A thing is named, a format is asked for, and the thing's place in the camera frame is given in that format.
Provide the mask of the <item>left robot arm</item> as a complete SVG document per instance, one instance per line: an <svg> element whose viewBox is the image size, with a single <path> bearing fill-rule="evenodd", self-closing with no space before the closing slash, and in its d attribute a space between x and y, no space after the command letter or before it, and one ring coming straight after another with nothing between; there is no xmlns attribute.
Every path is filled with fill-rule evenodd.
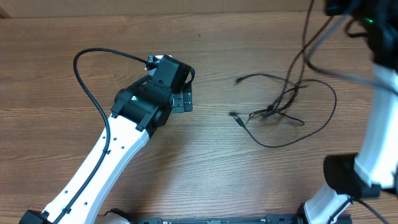
<svg viewBox="0 0 398 224"><path fill-rule="evenodd" d="M132 223L116 208L100 208L131 159L173 113L191 112L195 70L170 55L149 55L148 75L119 90L100 138L65 188L21 223Z"/></svg>

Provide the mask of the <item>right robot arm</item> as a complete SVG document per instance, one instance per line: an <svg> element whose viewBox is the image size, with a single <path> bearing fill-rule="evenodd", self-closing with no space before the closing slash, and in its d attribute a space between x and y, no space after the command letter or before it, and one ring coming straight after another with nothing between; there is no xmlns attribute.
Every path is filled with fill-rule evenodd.
<svg viewBox="0 0 398 224"><path fill-rule="evenodd" d="M308 51L307 66L373 87L373 106L360 151L326 156L325 183L300 207L298 223L340 223L339 215L353 202L376 198L382 191L397 193L397 1L326 1L325 14L339 18ZM318 68L310 61L348 16L364 29L350 36L365 38L372 51L373 80Z"/></svg>

